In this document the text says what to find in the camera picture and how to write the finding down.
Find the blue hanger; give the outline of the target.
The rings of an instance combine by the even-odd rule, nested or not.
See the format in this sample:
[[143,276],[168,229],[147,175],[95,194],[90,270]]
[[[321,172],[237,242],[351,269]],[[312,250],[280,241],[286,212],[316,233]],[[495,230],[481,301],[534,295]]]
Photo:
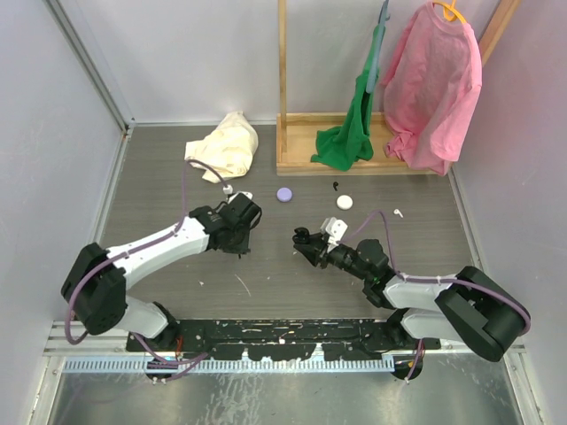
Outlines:
[[379,56],[382,48],[382,43],[384,40],[386,22],[390,18],[388,12],[388,6],[389,6],[389,0],[384,0],[381,5],[381,10],[378,17],[377,33],[374,36],[374,40],[373,40],[373,54],[370,62],[369,77],[367,79],[367,84],[365,88],[365,91],[368,94],[372,94],[377,85]]

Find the black earbud charging case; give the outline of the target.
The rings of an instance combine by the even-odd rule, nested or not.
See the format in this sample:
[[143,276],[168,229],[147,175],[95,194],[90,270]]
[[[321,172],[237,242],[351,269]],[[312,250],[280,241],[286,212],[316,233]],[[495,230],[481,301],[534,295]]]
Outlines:
[[309,230],[305,227],[295,228],[292,241],[294,244],[310,244]]

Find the pink shirt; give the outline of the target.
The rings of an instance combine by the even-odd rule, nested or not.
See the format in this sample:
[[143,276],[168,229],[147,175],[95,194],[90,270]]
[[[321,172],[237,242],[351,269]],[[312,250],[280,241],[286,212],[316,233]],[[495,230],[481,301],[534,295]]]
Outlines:
[[447,174],[460,157],[482,88],[471,25],[448,22],[433,3],[423,4],[402,32],[381,84],[393,134],[385,154],[414,170]]

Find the cream cloth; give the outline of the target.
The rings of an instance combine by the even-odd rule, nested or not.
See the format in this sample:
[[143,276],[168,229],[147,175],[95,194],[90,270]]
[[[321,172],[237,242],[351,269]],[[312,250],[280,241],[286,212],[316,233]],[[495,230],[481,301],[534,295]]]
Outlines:
[[184,159],[209,165],[227,181],[248,173],[258,145],[257,132],[244,113],[230,112],[209,135],[186,143]]

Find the white earbud charging case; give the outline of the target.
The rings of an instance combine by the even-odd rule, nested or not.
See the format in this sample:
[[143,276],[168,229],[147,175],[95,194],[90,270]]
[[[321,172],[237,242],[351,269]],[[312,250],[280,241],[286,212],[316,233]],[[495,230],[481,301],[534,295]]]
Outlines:
[[340,195],[336,200],[337,207],[342,211],[348,211],[353,207],[353,199],[348,195]]

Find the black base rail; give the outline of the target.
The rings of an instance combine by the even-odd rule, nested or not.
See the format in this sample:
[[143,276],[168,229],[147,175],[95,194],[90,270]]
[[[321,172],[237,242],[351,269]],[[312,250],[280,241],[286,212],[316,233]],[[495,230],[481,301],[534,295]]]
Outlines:
[[387,352],[413,351],[418,341],[391,321],[376,319],[182,320],[166,350],[210,359],[307,360],[317,348],[323,359],[381,359]]

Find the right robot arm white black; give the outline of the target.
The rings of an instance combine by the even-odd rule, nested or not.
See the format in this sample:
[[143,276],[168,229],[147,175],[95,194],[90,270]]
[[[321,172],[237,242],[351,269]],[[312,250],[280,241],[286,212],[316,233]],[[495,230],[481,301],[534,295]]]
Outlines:
[[352,248],[325,232],[296,228],[292,241],[314,267],[334,266],[361,280],[366,299],[392,311],[388,336],[398,348],[426,338],[446,339],[497,362],[530,329],[527,310],[475,267],[438,278],[410,276],[394,270],[377,239]]

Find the wooden clothes rack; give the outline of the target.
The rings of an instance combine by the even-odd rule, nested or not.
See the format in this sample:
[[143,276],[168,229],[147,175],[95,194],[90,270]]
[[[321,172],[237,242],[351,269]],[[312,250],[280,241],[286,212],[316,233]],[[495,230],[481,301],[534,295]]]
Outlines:
[[[482,64],[485,65],[501,39],[517,7],[518,1],[500,1],[495,8],[479,42]],[[315,137],[318,131],[343,123],[344,112],[287,112],[287,5],[278,3],[279,37],[279,113],[276,117],[276,172],[280,176],[341,175],[329,166],[311,160],[315,154]],[[347,171],[351,175],[411,175],[431,174],[431,170],[413,170],[395,157],[387,157],[384,147],[392,139],[381,112],[371,114],[370,139],[374,156],[369,161],[358,161]]]

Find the purple earbud charging case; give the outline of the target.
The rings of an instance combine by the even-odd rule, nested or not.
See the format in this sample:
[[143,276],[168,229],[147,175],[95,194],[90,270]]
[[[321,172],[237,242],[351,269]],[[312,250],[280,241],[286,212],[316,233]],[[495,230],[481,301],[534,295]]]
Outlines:
[[293,198],[293,192],[290,188],[282,187],[276,192],[276,199],[282,203],[288,203]]

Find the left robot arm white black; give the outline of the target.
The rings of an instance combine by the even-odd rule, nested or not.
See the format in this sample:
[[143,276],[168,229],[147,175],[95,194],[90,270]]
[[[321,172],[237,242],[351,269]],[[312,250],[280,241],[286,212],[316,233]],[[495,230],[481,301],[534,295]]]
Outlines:
[[61,288],[68,303],[67,322],[81,322],[85,336],[114,328],[146,339],[158,351],[172,348],[180,333],[176,318],[158,302],[131,297],[144,278],[180,259],[207,251],[237,256],[249,252],[251,231],[261,208],[248,192],[238,192],[216,207],[198,207],[174,225],[152,235],[104,249],[83,247]]

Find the orange hanger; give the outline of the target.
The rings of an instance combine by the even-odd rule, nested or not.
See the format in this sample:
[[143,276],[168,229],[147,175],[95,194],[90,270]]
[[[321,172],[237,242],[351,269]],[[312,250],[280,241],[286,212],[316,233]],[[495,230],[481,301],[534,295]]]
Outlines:
[[464,18],[464,16],[457,10],[455,0],[451,1],[450,3],[448,3],[447,1],[432,1],[432,4],[438,5],[442,8],[443,18],[447,22],[459,21],[462,24],[467,23],[467,20]]

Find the green shirt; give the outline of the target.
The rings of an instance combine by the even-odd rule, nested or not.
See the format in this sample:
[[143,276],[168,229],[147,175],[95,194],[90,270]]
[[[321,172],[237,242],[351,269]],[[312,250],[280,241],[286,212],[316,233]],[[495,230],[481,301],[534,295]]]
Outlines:
[[324,164],[339,171],[348,171],[359,160],[373,158],[374,150],[370,141],[370,121],[374,94],[366,91],[373,55],[376,49],[378,26],[375,26],[369,54],[361,74],[355,80],[353,98],[346,117],[340,126],[319,130],[315,138],[316,154],[313,163]]

